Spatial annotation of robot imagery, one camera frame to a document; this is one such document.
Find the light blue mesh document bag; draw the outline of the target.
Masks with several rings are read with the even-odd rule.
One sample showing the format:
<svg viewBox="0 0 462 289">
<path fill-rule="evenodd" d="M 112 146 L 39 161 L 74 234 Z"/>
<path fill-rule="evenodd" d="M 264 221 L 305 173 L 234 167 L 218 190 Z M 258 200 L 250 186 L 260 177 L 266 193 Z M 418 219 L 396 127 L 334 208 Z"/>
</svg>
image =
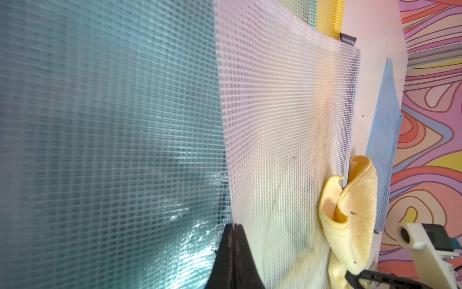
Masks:
<svg viewBox="0 0 462 289">
<path fill-rule="evenodd" d="M 382 232 L 390 200 L 392 170 L 403 121 L 393 74 L 392 59 L 387 59 L 379 97 L 366 149 L 377 171 L 377 215 L 374 230 Z"/>
</svg>

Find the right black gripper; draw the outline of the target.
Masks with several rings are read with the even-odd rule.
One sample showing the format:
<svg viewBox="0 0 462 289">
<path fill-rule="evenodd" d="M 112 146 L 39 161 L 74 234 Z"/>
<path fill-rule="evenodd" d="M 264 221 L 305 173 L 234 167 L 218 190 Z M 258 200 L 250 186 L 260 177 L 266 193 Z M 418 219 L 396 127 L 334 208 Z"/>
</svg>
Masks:
<svg viewBox="0 0 462 289">
<path fill-rule="evenodd" d="M 354 275 L 350 271 L 345 279 L 354 289 L 377 289 L 387 285 L 389 289 L 459 289 L 457 278 L 462 272 L 448 259 L 462 256 L 462 244 L 448 235 L 442 225 L 427 223 L 400 223 L 397 242 L 411 252 L 420 282 L 371 270 Z"/>
</svg>

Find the white blue-zip document bag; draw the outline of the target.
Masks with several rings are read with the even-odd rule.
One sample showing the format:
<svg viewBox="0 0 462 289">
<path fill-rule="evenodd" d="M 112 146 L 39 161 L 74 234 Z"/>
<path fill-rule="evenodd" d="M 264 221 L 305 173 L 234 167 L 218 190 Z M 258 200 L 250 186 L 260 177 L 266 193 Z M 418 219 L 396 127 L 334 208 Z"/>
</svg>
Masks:
<svg viewBox="0 0 462 289">
<path fill-rule="evenodd" d="M 279 1 L 215 1 L 233 222 L 268 289 L 328 289 L 322 187 L 346 178 L 361 52 Z"/>
</svg>

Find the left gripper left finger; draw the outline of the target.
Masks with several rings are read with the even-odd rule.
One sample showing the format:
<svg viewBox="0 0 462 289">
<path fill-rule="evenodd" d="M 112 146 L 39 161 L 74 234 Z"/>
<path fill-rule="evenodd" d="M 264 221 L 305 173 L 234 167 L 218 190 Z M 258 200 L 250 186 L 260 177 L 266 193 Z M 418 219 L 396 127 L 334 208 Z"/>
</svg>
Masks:
<svg viewBox="0 0 462 289">
<path fill-rule="evenodd" d="M 218 251 L 205 289 L 234 289 L 235 288 L 235 258 L 233 225 L 227 224 L 223 231 Z"/>
</svg>

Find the yellow wiping cloth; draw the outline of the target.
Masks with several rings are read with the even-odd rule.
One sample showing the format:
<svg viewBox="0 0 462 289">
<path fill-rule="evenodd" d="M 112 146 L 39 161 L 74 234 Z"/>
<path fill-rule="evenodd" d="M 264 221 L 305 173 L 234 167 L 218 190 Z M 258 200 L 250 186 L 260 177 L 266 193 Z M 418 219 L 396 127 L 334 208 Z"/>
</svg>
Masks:
<svg viewBox="0 0 462 289">
<path fill-rule="evenodd" d="M 328 265 L 330 286 L 350 289 L 347 272 L 360 274 L 366 269 L 377 215 L 378 176 L 372 160 L 352 157 L 348 184 L 342 188 L 342 176 L 333 176 L 324 184 L 318 215 L 331 249 Z"/>
</svg>

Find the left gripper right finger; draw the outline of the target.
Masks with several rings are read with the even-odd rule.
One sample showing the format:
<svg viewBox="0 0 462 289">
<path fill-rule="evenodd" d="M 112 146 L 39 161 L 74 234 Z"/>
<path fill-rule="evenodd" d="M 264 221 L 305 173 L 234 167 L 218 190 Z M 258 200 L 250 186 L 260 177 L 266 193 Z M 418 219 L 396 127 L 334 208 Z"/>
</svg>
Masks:
<svg viewBox="0 0 462 289">
<path fill-rule="evenodd" d="M 244 227 L 235 225 L 235 288 L 264 289 Z"/>
</svg>

